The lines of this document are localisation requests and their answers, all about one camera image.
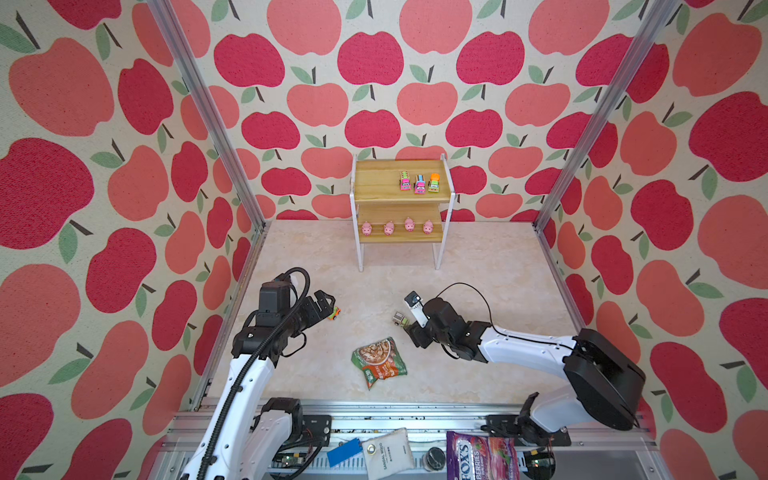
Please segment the pink green truck toy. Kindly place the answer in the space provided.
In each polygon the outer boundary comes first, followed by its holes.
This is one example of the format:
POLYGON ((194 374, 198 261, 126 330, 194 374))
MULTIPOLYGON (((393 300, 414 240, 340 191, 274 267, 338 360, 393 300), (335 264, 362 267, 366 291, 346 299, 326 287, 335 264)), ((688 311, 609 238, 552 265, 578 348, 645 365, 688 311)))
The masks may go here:
POLYGON ((401 191, 409 191, 412 189, 412 181, 407 171, 400 172, 399 187, 401 191))

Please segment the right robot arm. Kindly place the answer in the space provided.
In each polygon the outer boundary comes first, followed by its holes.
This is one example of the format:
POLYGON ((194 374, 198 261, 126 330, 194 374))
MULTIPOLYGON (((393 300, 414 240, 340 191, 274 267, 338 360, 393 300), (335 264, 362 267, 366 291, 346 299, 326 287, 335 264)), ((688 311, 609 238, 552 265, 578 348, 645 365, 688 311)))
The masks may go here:
POLYGON ((414 318, 404 329, 418 348, 438 344, 453 359, 514 364, 565 380, 559 389, 531 393, 506 425, 486 424, 489 434, 547 446, 571 425, 598 422, 617 431, 638 426, 646 375, 598 331, 526 334, 499 328, 492 320, 467 321, 439 296, 424 300, 412 291, 404 301, 414 318))

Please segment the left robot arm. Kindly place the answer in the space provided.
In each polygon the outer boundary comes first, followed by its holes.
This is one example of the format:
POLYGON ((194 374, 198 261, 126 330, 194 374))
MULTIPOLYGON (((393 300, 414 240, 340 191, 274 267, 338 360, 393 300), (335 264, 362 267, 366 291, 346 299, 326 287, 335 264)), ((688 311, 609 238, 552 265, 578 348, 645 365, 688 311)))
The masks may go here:
POLYGON ((262 284, 258 308, 248 314, 232 342, 223 396, 181 479, 260 479, 280 448, 300 438, 301 402, 259 401, 289 340, 335 312, 335 298, 310 294, 311 277, 292 267, 262 284))

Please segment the green orange mixer truck toy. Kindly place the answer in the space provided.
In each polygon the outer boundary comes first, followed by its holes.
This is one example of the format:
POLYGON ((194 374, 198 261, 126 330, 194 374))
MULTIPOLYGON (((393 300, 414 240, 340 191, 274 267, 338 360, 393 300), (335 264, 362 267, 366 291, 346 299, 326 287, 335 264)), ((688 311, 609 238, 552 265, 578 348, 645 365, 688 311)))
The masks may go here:
POLYGON ((439 193, 440 180, 441 180, 441 176, 438 173, 431 174, 428 185, 427 185, 427 191, 429 193, 439 193))

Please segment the wooden two-tier shelf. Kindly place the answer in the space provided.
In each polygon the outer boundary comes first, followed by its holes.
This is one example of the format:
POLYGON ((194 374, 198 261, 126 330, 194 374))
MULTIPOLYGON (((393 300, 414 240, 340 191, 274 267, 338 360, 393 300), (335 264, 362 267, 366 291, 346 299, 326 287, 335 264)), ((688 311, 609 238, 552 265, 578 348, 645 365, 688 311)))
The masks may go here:
POLYGON ((436 269, 442 266, 448 232, 456 201, 456 191, 447 158, 442 154, 437 159, 418 160, 375 160, 355 158, 350 176, 349 203, 354 228, 354 242, 359 271, 364 270, 365 247, 373 244, 426 243, 432 248, 436 269), (407 171, 412 189, 401 191, 400 172, 407 171), (440 192, 415 194, 414 181, 422 174, 427 185, 430 175, 441 176, 440 192), (404 221, 410 217, 415 230, 407 232, 404 221), (434 224, 431 234, 423 232, 427 220, 434 224), (393 221, 394 233, 384 234, 384 225, 393 221), (370 236, 364 236, 361 227, 364 222, 372 225, 370 236))

